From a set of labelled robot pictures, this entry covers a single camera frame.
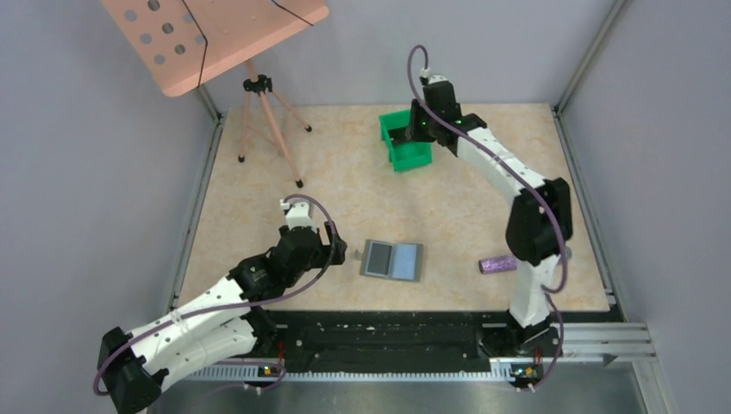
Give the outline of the grey card holder wallet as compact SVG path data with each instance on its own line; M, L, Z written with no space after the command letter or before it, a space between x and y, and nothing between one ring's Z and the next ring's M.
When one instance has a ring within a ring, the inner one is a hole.
M353 258L365 277L417 283L422 278L425 247L421 243L390 243L367 239Z

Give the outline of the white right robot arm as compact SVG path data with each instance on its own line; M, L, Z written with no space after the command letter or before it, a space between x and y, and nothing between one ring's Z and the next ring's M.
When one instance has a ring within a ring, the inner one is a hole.
M453 84L441 75L419 78L422 93L411 104L409 141L435 142L478 171L509 206L505 240L517 259L515 293L509 314L516 325L505 332L508 349L528 355L540 345L535 326L550 314L557 267L567 268L566 242L572 238L571 189L565 179L547 179L512 154L479 116L463 114Z

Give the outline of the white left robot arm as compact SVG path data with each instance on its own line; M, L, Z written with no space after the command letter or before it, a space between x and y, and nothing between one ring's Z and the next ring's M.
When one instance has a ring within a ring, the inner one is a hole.
M188 304L139 328L114 327L101 339L92 391L119 413L145 410L188 375L252 352L270 354L276 328L265 307L305 292L345 261L334 222L317 229L285 225L278 244L239 262Z

